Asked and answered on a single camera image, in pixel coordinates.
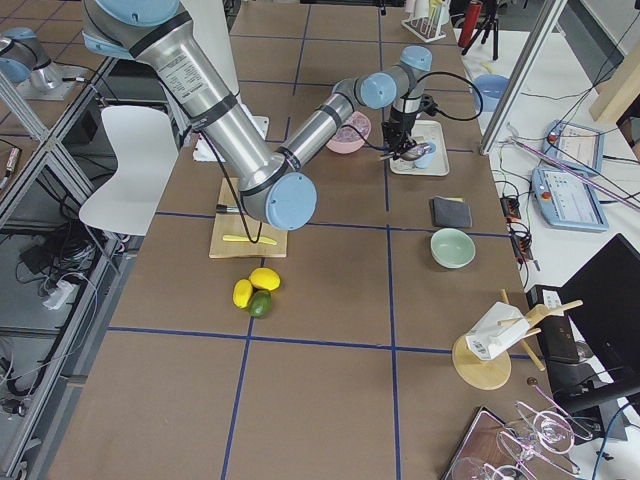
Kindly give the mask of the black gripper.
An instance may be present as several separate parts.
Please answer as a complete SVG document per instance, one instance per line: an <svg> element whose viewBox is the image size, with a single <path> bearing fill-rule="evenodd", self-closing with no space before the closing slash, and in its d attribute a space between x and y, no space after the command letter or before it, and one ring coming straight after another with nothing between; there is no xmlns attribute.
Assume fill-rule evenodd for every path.
<svg viewBox="0 0 640 480"><path fill-rule="evenodd" d="M397 160L416 146L411 137L414 124L415 115L412 113L390 113L389 119L382 123L383 137L389 150L379 156L380 161Z"/></svg>

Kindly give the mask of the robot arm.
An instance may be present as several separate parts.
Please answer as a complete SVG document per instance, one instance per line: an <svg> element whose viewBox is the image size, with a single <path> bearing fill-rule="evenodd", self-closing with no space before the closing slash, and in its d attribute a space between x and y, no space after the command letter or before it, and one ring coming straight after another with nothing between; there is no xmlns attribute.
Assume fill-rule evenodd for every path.
<svg viewBox="0 0 640 480"><path fill-rule="evenodd" d="M313 216L314 183L301 169L358 107L395 107L425 89L432 54L406 47L399 62L369 76L344 79L277 150L271 150L194 38L194 22L179 1L86 1L85 45L150 66L194 130L238 176L243 212L279 230Z"/></svg>

